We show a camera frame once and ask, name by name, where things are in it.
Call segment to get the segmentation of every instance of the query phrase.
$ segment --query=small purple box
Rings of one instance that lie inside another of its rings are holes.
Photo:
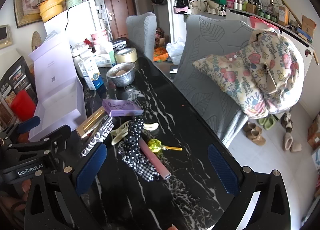
[[[142,115],[143,109],[132,101],[104,99],[102,105],[109,116]]]

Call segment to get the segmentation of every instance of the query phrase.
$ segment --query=open box lid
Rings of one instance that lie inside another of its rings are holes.
[[[41,101],[48,98],[53,89],[77,76],[64,32],[44,42],[29,57],[34,61],[36,91]]]

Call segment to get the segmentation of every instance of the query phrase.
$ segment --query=white floor tile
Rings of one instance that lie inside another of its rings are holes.
[[[273,169],[281,172],[289,199],[291,229],[298,230],[301,219],[311,204],[318,175],[311,158],[313,150],[307,142],[312,119],[299,103],[292,108],[291,114],[292,137],[294,141],[301,143],[301,152],[283,151],[285,129],[280,121],[268,131],[263,129],[262,136],[266,139],[264,146],[251,142],[241,130],[228,150],[241,166],[249,166],[255,172],[270,173]],[[255,194],[238,229],[245,228],[249,222],[257,199],[258,195]]]

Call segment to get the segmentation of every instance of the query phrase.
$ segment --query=gold picture frame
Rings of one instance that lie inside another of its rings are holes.
[[[42,21],[38,4],[41,0],[14,0],[14,15],[17,28]]]

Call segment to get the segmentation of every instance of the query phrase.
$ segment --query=yellow pot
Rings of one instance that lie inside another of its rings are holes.
[[[44,23],[63,12],[61,4],[63,1],[64,0],[46,0],[40,4],[40,15]]]

